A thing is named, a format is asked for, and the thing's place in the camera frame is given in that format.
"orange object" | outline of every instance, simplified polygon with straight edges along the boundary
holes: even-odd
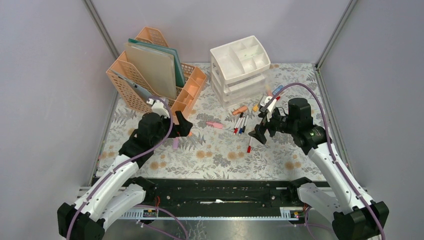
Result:
[[[168,47],[167,41],[162,36],[162,33],[151,27],[143,28],[135,39],[137,41]],[[186,80],[184,87],[176,87],[176,99],[166,97],[166,99],[168,99],[168,105],[171,107],[173,121],[176,124],[178,124],[178,119],[175,115],[175,111],[181,111],[184,118],[188,118],[196,100],[205,87],[207,78],[206,74],[204,74],[196,66],[181,63],[181,68]],[[149,83],[144,79],[143,75],[137,70],[137,68],[128,62],[125,51],[116,59],[112,66],[110,66],[110,69],[122,74],[134,83],[147,89],[152,95],[163,98],[163,96],[153,91]],[[152,112],[152,108],[145,103],[145,101],[125,80],[120,79],[109,69],[106,71],[106,74],[130,109],[144,113]]]
[[[238,108],[238,109],[234,110],[234,111],[232,112],[232,114],[233,114],[233,115],[237,115],[237,114],[240,114],[240,113],[246,112],[247,110],[248,110],[248,107],[247,107],[247,106],[242,106],[242,107],[240,107],[240,108]]]

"wall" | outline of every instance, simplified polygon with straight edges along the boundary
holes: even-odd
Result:
[[[87,184],[115,90],[84,3],[0,1],[0,239],[60,239]]]
[[[359,1],[321,73],[355,176],[390,209],[387,239],[422,239],[424,1]]]
[[[315,63],[349,0],[93,0],[120,52],[143,27],[159,29],[183,62],[255,35],[274,63]]]

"floral tablecloth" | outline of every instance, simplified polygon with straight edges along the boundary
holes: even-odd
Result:
[[[210,63],[193,63],[205,74],[210,74]],[[293,82],[304,83],[314,90],[321,99],[321,93],[310,63],[272,64],[267,71],[271,84],[287,85]],[[182,179],[232,179],[232,180],[294,180],[308,177],[314,181],[325,180],[315,164],[297,147],[291,136],[277,133],[267,136],[265,145],[255,139],[251,153],[247,153],[248,132],[261,120],[258,112],[253,112],[260,96],[240,105],[249,107],[245,115],[248,123],[245,133],[233,135],[237,116],[231,109],[222,108],[208,82],[195,103],[188,120],[193,123],[191,132],[198,144],[181,137],[177,150],[172,148],[173,139],[154,151],[154,155],[135,174],[146,178]],[[323,126],[322,115],[311,94],[300,86],[284,91],[278,106],[287,109],[291,98],[305,98],[312,107],[314,123]],[[102,176],[114,161],[122,144],[137,127],[142,113],[129,109],[119,98],[107,138],[99,156],[96,176]],[[223,129],[206,125],[207,121],[222,123]]]

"table surface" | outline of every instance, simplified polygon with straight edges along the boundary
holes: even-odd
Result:
[[[241,136],[233,135],[238,116],[231,114],[233,108],[224,109],[209,84],[210,63],[191,63],[199,67],[208,82],[195,103],[188,118],[193,123],[191,132],[199,144],[181,137],[177,150],[172,148],[173,139],[154,151],[154,155],[142,166],[134,177],[179,178],[179,179],[231,179],[231,180],[295,180],[308,177],[313,181],[325,178],[317,166],[297,147],[291,136],[277,133],[262,145],[252,142],[252,151],[247,153],[248,132],[260,122],[258,112],[253,112],[260,96],[239,105],[249,110],[246,131]],[[310,63],[273,63],[265,72],[276,88],[293,82],[308,85],[321,100],[317,80]],[[287,102],[292,98],[305,98],[312,108],[314,123],[323,126],[322,115],[312,95],[300,86],[284,91],[277,106],[287,111]],[[99,155],[96,177],[102,176],[114,161],[122,144],[138,126],[143,113],[129,109],[122,98],[118,98],[107,137]],[[206,125],[207,121],[222,123],[223,129]]]

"pink highlighter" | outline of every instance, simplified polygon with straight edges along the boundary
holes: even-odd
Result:
[[[219,122],[207,121],[206,124],[217,129],[223,129],[224,127],[224,125]]]

